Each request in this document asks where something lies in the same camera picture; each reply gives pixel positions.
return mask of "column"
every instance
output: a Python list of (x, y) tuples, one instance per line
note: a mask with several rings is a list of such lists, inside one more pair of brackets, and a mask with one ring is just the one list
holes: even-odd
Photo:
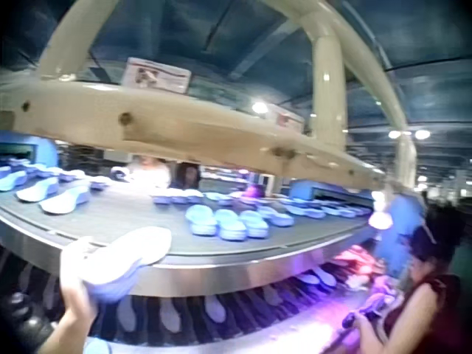
[(346, 77), (339, 39), (324, 18), (310, 13), (300, 19), (313, 50), (313, 113), (311, 135), (337, 150), (346, 146), (347, 106)]

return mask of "ceiling light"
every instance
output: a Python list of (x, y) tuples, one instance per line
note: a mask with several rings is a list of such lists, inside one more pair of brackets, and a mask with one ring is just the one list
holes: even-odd
[(401, 133), (399, 131), (390, 131), (389, 138), (390, 139), (397, 139)]
[(424, 139), (429, 138), (430, 136), (431, 136), (431, 133), (429, 131), (424, 131), (423, 129), (416, 131), (414, 133), (414, 137), (418, 140), (424, 140)]
[(264, 102), (256, 102), (252, 105), (252, 110), (257, 114), (264, 114), (268, 112), (267, 105)]

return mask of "person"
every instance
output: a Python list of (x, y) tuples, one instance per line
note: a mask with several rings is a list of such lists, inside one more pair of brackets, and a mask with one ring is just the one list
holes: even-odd
[(131, 180), (148, 187), (168, 188), (170, 169), (164, 159), (152, 156), (139, 156), (137, 161), (128, 165)]
[(454, 308), (460, 281), (447, 274), (463, 230), (464, 223), (455, 208), (430, 210), (425, 223), (415, 229), (410, 243), (409, 273), (414, 286), (401, 305), (388, 312), (377, 326), (356, 313), (358, 342), (352, 341), (337, 353), (471, 353), (464, 348)]
[(182, 162), (176, 168), (176, 176), (170, 185), (180, 190), (197, 190), (200, 187), (201, 174), (197, 164)]
[[(11, 322), (10, 318), (5, 316), (6, 313), (2, 312), (0, 338), (2, 346), (9, 348), (9, 353), (31, 354), (32, 351), (37, 354), (84, 353), (87, 335), (97, 316), (97, 307), (78, 275), (80, 264), (89, 249), (89, 241), (89, 237), (83, 237), (70, 243), (60, 254), (60, 291), (65, 311), (49, 337), (43, 338), (43, 331), (38, 331), (37, 328), (25, 333), (20, 329), (22, 323)], [(41, 328), (50, 327), (49, 323), (41, 321)], [(101, 353), (111, 352), (109, 344), (104, 341), (100, 341), (100, 344)]]

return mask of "white metal beam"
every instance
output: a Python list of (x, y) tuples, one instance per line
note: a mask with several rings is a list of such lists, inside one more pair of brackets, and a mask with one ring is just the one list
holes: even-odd
[(275, 24), (267, 33), (261, 35), (250, 47), (247, 54), (240, 59), (239, 63), (229, 74), (233, 80), (244, 75), (259, 59), (267, 55), (280, 42), (286, 39), (300, 28), (300, 25), (286, 20)]

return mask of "woman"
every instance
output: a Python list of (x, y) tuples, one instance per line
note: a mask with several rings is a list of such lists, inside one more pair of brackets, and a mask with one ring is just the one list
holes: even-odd
[(200, 187), (201, 174), (197, 164), (182, 162), (178, 164), (176, 177), (172, 181), (172, 188), (180, 190), (197, 190)]
[(414, 287), (376, 328), (356, 314), (360, 353), (465, 353), (454, 310), (459, 278), (447, 274), (463, 229), (460, 214), (452, 207), (430, 211), (425, 224), (415, 229), (410, 265)]
[(140, 156), (137, 162), (128, 165), (131, 180), (147, 187), (167, 188), (170, 170), (165, 160), (152, 156)]

